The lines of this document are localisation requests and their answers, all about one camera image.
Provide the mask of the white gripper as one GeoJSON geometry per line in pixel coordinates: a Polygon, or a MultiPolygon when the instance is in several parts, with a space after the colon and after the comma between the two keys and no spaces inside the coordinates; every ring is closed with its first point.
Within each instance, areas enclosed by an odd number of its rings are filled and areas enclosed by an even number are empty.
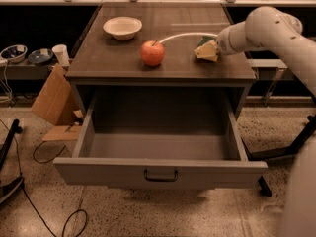
{"type": "Polygon", "coordinates": [[[198,46],[194,50],[196,58],[216,62],[218,48],[222,54],[232,55],[248,51],[250,47],[246,39],[244,23],[238,23],[223,29],[218,34],[216,41],[212,39],[198,46]]]}

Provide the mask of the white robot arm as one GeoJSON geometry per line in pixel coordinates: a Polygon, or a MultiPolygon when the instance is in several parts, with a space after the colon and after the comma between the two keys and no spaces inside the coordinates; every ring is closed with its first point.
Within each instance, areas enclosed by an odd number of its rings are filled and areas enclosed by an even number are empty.
{"type": "MultiPolygon", "coordinates": [[[[304,37],[302,24],[269,6],[254,9],[245,21],[208,36],[217,51],[232,55],[267,50],[275,54],[316,96],[316,42],[304,37]]],[[[279,237],[316,237],[316,136],[304,142],[286,189],[279,237]]]]}

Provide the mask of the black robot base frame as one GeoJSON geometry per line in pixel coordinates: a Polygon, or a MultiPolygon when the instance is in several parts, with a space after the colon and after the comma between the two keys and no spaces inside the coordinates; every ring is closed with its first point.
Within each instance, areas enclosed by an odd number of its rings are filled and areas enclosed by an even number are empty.
{"type": "Polygon", "coordinates": [[[276,117],[253,126],[242,136],[248,159],[254,162],[283,161],[295,158],[300,149],[315,135],[316,116],[303,120],[276,117]]]}

